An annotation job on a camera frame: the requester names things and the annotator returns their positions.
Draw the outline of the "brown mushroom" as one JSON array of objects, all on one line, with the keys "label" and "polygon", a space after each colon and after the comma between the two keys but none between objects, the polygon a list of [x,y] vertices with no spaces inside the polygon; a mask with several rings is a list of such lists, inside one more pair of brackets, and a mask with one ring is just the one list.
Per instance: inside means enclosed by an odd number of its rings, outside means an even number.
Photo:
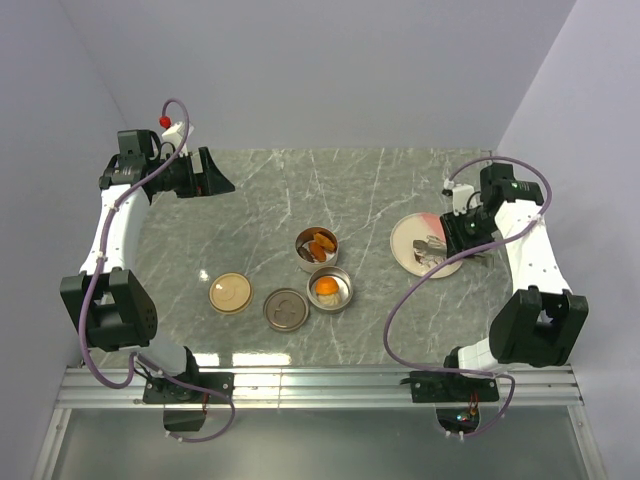
[{"label": "brown mushroom", "polygon": [[446,245],[438,238],[435,240],[414,240],[413,253],[415,260],[422,266],[433,268],[440,264],[446,256]]}]

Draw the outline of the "metal tongs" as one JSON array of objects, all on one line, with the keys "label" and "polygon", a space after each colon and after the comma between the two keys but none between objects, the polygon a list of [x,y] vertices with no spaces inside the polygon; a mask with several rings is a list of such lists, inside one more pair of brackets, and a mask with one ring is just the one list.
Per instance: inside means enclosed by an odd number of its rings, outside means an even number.
[{"label": "metal tongs", "polygon": [[[412,249],[415,260],[424,267],[433,268],[447,259],[446,242],[437,236],[428,235],[425,240],[415,239],[412,242]],[[466,257],[466,260],[487,268],[494,266],[492,254],[474,254]]]}]

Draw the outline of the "fried brown food piece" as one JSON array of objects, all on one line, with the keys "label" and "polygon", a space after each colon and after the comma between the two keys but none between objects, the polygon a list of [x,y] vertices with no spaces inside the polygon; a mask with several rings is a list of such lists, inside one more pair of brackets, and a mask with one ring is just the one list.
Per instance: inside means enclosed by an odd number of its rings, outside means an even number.
[{"label": "fried brown food piece", "polygon": [[316,262],[324,263],[327,260],[326,251],[322,247],[320,247],[317,243],[315,243],[314,241],[312,241],[312,242],[310,242],[308,244],[308,250],[315,257]]}]

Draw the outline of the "white steamed bun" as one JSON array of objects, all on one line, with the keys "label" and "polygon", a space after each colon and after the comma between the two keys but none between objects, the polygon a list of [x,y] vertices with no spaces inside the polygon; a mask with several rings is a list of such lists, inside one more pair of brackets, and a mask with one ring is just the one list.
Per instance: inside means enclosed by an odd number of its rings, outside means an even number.
[{"label": "white steamed bun", "polygon": [[339,291],[329,294],[318,294],[318,302],[327,308],[337,308],[342,304],[342,296]]}]

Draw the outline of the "orange sweet potato piece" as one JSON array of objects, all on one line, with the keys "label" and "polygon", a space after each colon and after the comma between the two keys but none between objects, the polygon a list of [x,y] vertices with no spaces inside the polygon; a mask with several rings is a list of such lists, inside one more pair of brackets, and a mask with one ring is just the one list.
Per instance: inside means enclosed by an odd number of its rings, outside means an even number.
[{"label": "orange sweet potato piece", "polygon": [[332,276],[320,277],[315,283],[315,293],[317,295],[334,293],[339,290],[340,286],[337,283],[337,280]]}]

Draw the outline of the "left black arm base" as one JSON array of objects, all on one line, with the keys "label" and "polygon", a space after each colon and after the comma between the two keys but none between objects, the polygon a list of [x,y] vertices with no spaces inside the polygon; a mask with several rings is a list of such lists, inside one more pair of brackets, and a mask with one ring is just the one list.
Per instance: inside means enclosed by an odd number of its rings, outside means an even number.
[{"label": "left black arm base", "polygon": [[[233,393],[235,375],[229,371],[203,372],[192,352],[186,350],[186,370],[177,375],[166,374],[159,366],[143,357],[138,364],[145,378],[143,403],[163,406],[163,426],[168,437],[184,443],[203,443],[224,434],[235,419]],[[228,406],[230,416],[221,429],[209,436],[194,438],[208,417],[209,406]]]}]

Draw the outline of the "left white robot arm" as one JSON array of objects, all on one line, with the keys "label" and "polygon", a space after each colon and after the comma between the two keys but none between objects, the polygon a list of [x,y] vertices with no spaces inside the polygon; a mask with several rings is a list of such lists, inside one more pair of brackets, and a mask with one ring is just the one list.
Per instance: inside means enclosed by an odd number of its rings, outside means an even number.
[{"label": "left white robot arm", "polygon": [[180,402],[196,399],[203,379],[191,351],[158,332],[153,300],[133,272],[142,224],[155,195],[173,192],[181,199],[231,193],[234,185],[220,172],[206,147],[188,150],[192,126],[163,117],[162,134],[125,130],[119,151],[99,178],[101,212],[89,254],[78,274],[62,279],[60,295],[77,330],[85,365],[112,389],[125,382],[107,379],[91,354],[123,351],[131,374],[137,365],[167,379]]}]

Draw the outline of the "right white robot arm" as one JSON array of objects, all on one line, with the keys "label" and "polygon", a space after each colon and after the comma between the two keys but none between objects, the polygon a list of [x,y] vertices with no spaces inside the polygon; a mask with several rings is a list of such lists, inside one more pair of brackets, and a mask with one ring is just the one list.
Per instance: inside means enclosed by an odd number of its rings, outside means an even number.
[{"label": "right white robot arm", "polygon": [[443,183],[452,200],[440,218],[447,256],[458,261],[503,248],[512,294],[485,339],[452,351],[441,386],[455,400],[473,392],[484,372],[565,365],[589,313],[587,299],[572,292],[552,249],[544,219],[552,200],[548,180],[534,167],[528,169],[533,180],[517,179],[515,166],[526,164],[516,159],[482,161],[478,188],[453,176]]}]

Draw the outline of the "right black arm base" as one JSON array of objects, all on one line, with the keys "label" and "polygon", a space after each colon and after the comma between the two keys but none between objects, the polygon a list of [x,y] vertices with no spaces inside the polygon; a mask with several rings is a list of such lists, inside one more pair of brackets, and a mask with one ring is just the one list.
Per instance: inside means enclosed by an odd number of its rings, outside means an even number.
[{"label": "right black arm base", "polygon": [[450,352],[443,366],[419,364],[400,357],[395,361],[408,367],[410,373],[401,384],[410,386],[413,403],[437,403],[436,420],[447,437],[460,441],[490,431],[504,417],[510,397],[490,420],[483,420],[482,402],[499,399],[496,373],[474,368],[462,368],[458,360],[459,348]]}]

